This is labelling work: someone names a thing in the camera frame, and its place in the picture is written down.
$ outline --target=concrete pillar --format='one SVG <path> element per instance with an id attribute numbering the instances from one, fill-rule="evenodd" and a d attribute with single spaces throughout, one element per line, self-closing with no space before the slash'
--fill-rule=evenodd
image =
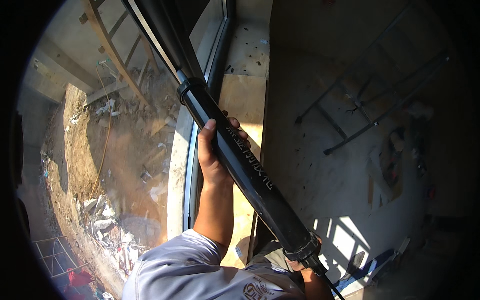
<path id="1" fill-rule="evenodd" d="M 53 72 L 62 74 L 66 81 L 86 93 L 96 91 L 101 87 L 98 78 L 93 77 L 82 68 L 46 35 L 43 35 L 39 41 L 34 57 Z"/>

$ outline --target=gray t-shirt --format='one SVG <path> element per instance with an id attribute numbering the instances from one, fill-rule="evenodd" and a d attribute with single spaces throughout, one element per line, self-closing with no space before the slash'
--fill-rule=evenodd
<path id="1" fill-rule="evenodd" d="M 214 241 L 189 229 L 138 258 L 123 299 L 305 299 L 275 264 L 223 267 Z"/>

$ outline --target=red cloth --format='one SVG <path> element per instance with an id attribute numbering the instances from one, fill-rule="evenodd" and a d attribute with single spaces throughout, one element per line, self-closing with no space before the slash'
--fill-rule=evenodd
<path id="1" fill-rule="evenodd" d="M 84 294 L 73 294 L 69 297 L 67 297 L 68 300 L 85 300 L 85 295 Z"/>
<path id="2" fill-rule="evenodd" d="M 92 276 L 84 270 L 82 270 L 79 274 L 73 271 L 68 273 L 68 279 L 70 280 L 70 284 L 72 285 L 72 287 L 81 287 L 90 282 L 93 282 Z"/>

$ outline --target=blue cloth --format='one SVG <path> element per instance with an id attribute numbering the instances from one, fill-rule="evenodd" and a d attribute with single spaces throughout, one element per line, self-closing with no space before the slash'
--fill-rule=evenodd
<path id="1" fill-rule="evenodd" d="M 363 277 L 365 277 L 368 273 L 375 270 L 377 267 L 381 266 L 384 262 L 388 260 L 390 256 L 393 255 L 395 251 L 393 249 L 388 249 L 387 251 L 383 252 L 382 254 L 378 255 L 371 261 L 367 262 L 363 267 L 358 269 L 357 272 L 353 273 L 349 279 L 345 279 L 342 281 L 337 281 L 333 285 L 341 292 L 344 288 L 346 288 L 350 283 L 353 283 Z"/>

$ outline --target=left hand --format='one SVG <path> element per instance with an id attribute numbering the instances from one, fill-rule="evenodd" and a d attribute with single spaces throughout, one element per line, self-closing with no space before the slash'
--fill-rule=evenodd
<path id="1" fill-rule="evenodd" d="M 315 236 L 317 237 L 317 240 L 319 242 L 319 246 L 318 246 L 317 250 L 315 251 L 315 254 L 318 255 L 320 253 L 320 248 L 322 246 L 322 239 L 316 234 L 315 234 Z M 310 268 L 308 268 L 308 269 L 305 268 L 305 266 L 301 262 L 291 261 L 288 258 L 285 258 L 285 261 L 292 267 L 293 271 L 300 271 L 302 273 L 311 271 Z"/>
<path id="2" fill-rule="evenodd" d="M 228 118 L 231 126 L 234 129 L 240 127 L 240 122 L 236 118 Z M 218 158 L 212 149 L 212 139 L 216 133 L 216 121 L 214 119 L 208 120 L 204 128 L 198 134 L 198 162 L 202 168 L 204 175 L 204 184 L 218 185 L 221 183 L 233 183 L 232 177 L 228 171 L 220 164 Z M 247 147 L 251 147 L 247 140 L 248 134 L 242 130 L 238 130 L 238 135 L 244 140 Z"/>

